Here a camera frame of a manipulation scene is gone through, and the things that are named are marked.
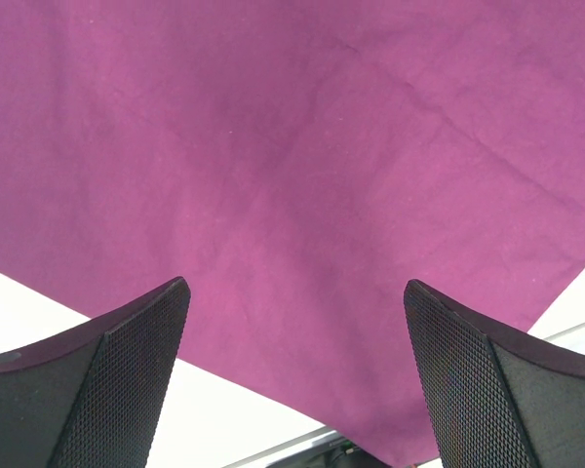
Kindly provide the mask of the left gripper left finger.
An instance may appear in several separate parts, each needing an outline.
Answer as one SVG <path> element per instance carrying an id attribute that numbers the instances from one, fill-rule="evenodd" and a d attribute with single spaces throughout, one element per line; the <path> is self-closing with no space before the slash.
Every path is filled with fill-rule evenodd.
<path id="1" fill-rule="evenodd" d="M 0 354 L 0 467 L 143 467 L 190 302 L 176 277 Z"/>

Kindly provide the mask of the purple cloth mat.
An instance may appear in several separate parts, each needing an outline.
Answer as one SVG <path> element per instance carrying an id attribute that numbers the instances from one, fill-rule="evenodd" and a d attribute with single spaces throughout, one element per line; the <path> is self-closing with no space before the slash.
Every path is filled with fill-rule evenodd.
<path id="1" fill-rule="evenodd" d="M 0 272 L 393 465 L 416 278 L 526 330 L 585 267 L 585 1 L 0 1 Z"/>

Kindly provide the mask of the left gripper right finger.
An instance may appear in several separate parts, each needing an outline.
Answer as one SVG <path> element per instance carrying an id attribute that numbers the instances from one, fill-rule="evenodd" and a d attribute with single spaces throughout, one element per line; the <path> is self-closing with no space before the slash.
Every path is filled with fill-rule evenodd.
<path id="1" fill-rule="evenodd" d="M 585 467 L 585 355 L 419 281 L 409 339 L 446 467 Z"/>

